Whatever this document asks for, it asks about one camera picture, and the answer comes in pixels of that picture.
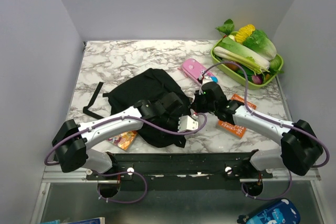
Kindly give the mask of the black student backpack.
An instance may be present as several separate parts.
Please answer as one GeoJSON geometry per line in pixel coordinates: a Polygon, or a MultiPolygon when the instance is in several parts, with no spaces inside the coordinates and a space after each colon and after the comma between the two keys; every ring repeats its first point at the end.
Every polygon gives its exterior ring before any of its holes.
{"type": "MultiPolygon", "coordinates": [[[[83,107],[83,113],[95,119],[104,118],[89,111],[102,85],[102,82],[98,84],[89,104],[83,107]]],[[[189,98],[175,80],[163,69],[150,68],[117,86],[112,91],[104,93],[103,97],[108,98],[108,102],[111,106],[111,115],[120,113],[142,100],[148,100],[151,104],[160,101],[161,107],[159,106],[159,109],[174,110],[181,108],[184,111],[183,115],[191,115],[191,102],[189,98]]],[[[145,120],[162,127],[161,115],[145,120]]],[[[185,136],[168,134],[147,124],[144,124],[142,129],[138,130],[138,134],[148,144],[158,148],[167,147],[172,144],[184,148],[186,144],[185,136]]]]}

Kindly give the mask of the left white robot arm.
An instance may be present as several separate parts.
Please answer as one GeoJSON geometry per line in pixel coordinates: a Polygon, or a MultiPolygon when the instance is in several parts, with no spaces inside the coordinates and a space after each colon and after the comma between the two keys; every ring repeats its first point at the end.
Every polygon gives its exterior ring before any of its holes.
{"type": "Polygon", "coordinates": [[[82,125],[66,121],[52,141],[62,172],[86,168],[112,179],[117,171],[112,157],[94,150],[94,146],[121,133],[137,131],[145,124],[175,131],[182,108],[182,100],[171,92],[153,102],[140,100],[118,114],[82,125]]]}

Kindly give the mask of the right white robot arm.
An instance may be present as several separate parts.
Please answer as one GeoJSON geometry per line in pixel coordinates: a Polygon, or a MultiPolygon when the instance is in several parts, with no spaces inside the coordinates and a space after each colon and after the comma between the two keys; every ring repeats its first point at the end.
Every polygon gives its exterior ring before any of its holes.
{"type": "Polygon", "coordinates": [[[221,87],[213,81],[201,85],[194,95],[191,108],[195,112],[212,113],[223,122],[250,129],[279,145],[277,149],[255,151],[248,161],[243,162],[241,171],[246,177],[279,168],[304,176],[323,154],[322,145],[304,120],[294,123],[258,113],[240,101],[227,99],[221,87]]]}

